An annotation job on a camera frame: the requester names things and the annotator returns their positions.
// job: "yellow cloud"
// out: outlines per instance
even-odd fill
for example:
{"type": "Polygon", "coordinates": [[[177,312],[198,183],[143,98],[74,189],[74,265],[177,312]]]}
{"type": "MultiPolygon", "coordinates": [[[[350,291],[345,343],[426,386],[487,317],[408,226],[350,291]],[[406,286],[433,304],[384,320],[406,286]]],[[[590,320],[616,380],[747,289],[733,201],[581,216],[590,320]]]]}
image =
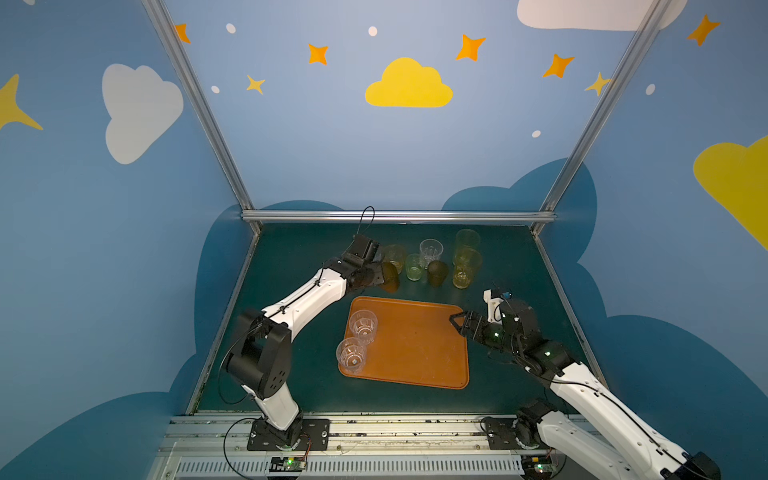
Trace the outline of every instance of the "yellow cloud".
{"type": "Polygon", "coordinates": [[[453,90],[440,80],[432,67],[422,67],[413,58],[398,58],[387,66],[382,80],[366,90],[366,101],[376,107],[443,107],[453,90]]]}
{"type": "Polygon", "coordinates": [[[694,175],[768,249],[768,137],[749,147],[717,144],[707,148],[694,163],[694,175]]]}

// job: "white cloud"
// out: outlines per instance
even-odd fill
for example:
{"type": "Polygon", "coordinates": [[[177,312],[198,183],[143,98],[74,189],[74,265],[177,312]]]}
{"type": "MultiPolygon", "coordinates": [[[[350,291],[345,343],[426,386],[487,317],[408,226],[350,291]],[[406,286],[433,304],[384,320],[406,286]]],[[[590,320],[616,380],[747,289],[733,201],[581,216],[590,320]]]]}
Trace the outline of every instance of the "white cloud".
{"type": "MultiPolygon", "coordinates": [[[[664,28],[688,0],[672,0],[661,19],[664,28]]],[[[520,0],[518,18],[533,28],[635,31],[653,0],[520,0]]]]}
{"type": "Polygon", "coordinates": [[[145,65],[136,70],[110,65],[101,79],[101,91],[112,117],[107,126],[107,149],[121,164],[135,162],[184,109],[179,87],[163,81],[145,65]]]}

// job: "dark green mat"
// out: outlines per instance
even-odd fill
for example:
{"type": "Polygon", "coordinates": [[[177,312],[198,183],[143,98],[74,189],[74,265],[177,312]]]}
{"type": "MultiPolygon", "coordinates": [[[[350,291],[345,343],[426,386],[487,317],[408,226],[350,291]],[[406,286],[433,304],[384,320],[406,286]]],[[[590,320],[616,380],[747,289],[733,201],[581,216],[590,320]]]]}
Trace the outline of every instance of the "dark green mat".
{"type": "MultiPolygon", "coordinates": [[[[380,242],[404,245],[409,253],[419,251],[425,238],[436,238],[445,246],[442,259],[450,264],[456,225],[373,225],[366,235],[380,242]]],[[[293,370],[288,379],[293,398],[305,412],[454,412],[514,413],[523,403],[544,398],[544,388],[519,366],[504,365],[485,347],[469,343],[469,385],[462,390],[436,389],[397,383],[353,379],[339,373],[336,346],[344,337],[349,305],[355,296],[382,296],[434,303],[450,303],[465,310],[485,312],[482,291],[495,282],[509,289],[536,310],[542,333],[563,342],[571,353],[586,362],[584,352],[558,298],[544,262],[527,227],[473,227],[482,238],[483,267],[478,279],[466,290],[456,289],[450,277],[440,288],[400,275],[400,289],[390,294],[380,288],[348,294],[326,308],[307,325],[293,344],[293,370]]],[[[352,239],[353,224],[268,224],[264,227],[253,262],[234,309],[233,319],[214,363],[233,341],[231,330],[237,315],[248,308],[260,309],[281,300],[303,285],[328,258],[341,253],[352,239]]],[[[224,373],[224,398],[239,399],[243,390],[224,373]]],[[[199,410],[258,410],[254,402],[224,404],[217,393],[213,371],[198,405],[199,410]]],[[[558,408],[560,399],[549,399],[558,408]]]]}

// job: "orange tray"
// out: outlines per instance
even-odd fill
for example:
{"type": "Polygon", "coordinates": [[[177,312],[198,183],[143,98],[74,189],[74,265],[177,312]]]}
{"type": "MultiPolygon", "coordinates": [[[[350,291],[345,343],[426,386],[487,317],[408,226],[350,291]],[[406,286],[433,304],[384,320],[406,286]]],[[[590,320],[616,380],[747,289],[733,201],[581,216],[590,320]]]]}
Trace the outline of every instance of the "orange tray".
{"type": "MultiPolygon", "coordinates": [[[[456,390],[469,384],[467,339],[448,321],[462,309],[456,305],[359,296],[352,301],[350,316],[358,310],[374,312],[379,327],[368,345],[362,372],[353,375],[339,368],[343,375],[456,390]]],[[[344,338],[351,336],[347,317],[344,338]]]]}

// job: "robotic arm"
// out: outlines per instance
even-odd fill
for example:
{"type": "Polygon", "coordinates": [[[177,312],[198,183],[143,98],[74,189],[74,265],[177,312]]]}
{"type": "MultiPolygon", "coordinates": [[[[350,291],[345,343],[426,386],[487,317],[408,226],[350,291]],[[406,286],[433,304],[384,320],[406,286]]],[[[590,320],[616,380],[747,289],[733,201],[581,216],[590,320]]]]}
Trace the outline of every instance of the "robotic arm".
{"type": "MultiPolygon", "coordinates": [[[[515,440],[520,446],[548,445],[600,480],[720,480],[720,469],[709,457],[702,452],[688,455],[600,384],[561,343],[545,339],[527,303],[499,289],[486,290],[483,298],[488,316],[454,315],[450,321],[456,330],[512,354],[517,364],[574,406],[610,442],[606,445],[553,406],[537,401],[518,412],[515,440]],[[464,317],[462,325],[455,321],[458,317],[464,317]]],[[[493,433],[493,425],[488,431],[493,433]]]]}
{"type": "Polygon", "coordinates": [[[264,419],[256,427],[271,445],[292,449],[301,435],[303,416],[286,384],[293,339],[346,293],[384,284],[382,264],[373,261],[378,249],[377,242],[355,235],[341,257],[325,262],[298,290],[261,312],[239,317],[238,340],[226,355],[224,367],[263,412],[264,419]]]}

